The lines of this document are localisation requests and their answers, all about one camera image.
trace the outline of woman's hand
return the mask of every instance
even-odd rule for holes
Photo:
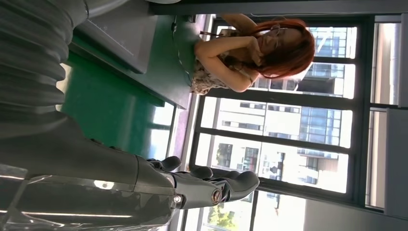
[[[257,66],[262,65],[262,57],[264,54],[261,52],[258,44],[258,40],[255,37],[252,37],[251,41],[248,43],[248,46],[246,47],[249,51],[249,55],[251,56],[251,59],[254,61],[254,63]]]

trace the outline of woman's arm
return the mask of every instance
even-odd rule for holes
[[[227,37],[210,41],[200,41],[195,44],[194,52],[197,57],[217,57],[218,55],[238,48],[246,48],[254,42],[255,37]]]
[[[226,67],[218,55],[233,49],[247,47],[254,42],[254,37],[218,38],[207,42],[198,42],[195,55],[204,68],[221,82],[236,92],[246,91],[252,84],[249,77]]]
[[[241,13],[222,14],[221,17],[243,35],[249,35],[256,27],[256,23],[252,19]]]

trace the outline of woman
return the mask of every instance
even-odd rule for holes
[[[211,88],[244,92],[259,77],[290,77],[313,61],[315,40],[302,20],[256,24],[243,14],[222,18],[236,30],[223,30],[220,38],[195,45],[194,93],[204,95]]]

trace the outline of floral top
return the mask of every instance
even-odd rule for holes
[[[219,36],[222,37],[235,37],[238,36],[238,32],[233,29],[223,29],[221,30]],[[219,58],[223,61],[225,57],[228,56],[228,52],[222,53],[219,55]],[[229,69],[231,70],[237,70],[234,66],[228,66]],[[238,70],[245,76],[248,76],[250,81],[252,82],[251,77],[245,73],[242,70]],[[212,88],[225,88],[228,89],[228,87],[221,82],[218,78],[213,76],[211,73],[209,73],[204,66],[201,64],[199,60],[195,60],[195,66],[194,66],[194,74],[192,76],[192,81],[191,81],[191,92],[196,93],[199,95],[205,95],[207,94],[210,89]]]

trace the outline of tree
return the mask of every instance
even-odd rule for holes
[[[231,231],[237,230],[237,226],[234,223],[234,212],[223,213],[219,205],[210,208],[207,222]]]
[[[218,150],[217,150],[217,155],[216,155],[217,165],[219,165],[219,162],[221,161],[220,155],[221,155],[221,151],[220,151],[220,149],[218,148]]]

